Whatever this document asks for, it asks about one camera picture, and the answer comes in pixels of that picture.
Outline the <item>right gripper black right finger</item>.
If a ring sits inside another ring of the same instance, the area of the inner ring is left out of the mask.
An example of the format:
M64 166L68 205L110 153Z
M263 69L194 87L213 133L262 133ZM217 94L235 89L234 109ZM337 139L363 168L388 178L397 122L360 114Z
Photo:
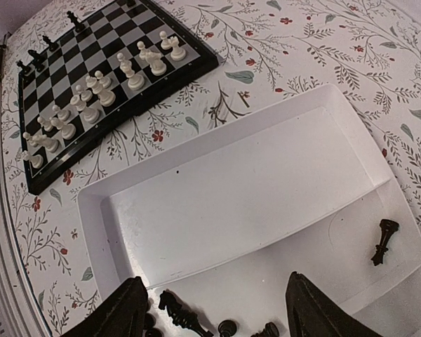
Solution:
M291 336L378 336L343 311L305 275L292 272L285 293Z

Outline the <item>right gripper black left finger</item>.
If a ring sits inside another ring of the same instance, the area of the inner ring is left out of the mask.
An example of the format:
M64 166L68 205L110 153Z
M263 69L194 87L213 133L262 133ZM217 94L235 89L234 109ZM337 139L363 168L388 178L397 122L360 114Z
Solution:
M142 336L147 305L147 288L141 277L128 278L91 315L63 336Z

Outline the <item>white plastic divided tray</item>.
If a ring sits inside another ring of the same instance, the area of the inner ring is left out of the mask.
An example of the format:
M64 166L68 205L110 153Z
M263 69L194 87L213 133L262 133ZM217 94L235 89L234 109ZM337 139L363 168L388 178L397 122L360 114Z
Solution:
M84 237L102 299L172 291L216 330L275 323L288 336L292 272L381 336L421 336L421 234L396 176L341 92L325 85L178 145L84 188ZM380 221L400 227L384 263Z

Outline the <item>black and grey chessboard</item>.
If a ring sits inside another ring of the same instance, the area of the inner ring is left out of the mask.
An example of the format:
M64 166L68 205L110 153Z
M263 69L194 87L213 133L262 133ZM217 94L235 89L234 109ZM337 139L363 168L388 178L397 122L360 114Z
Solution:
M27 188L43 192L108 133L218 66L216 54L153 1L113 1L18 75Z

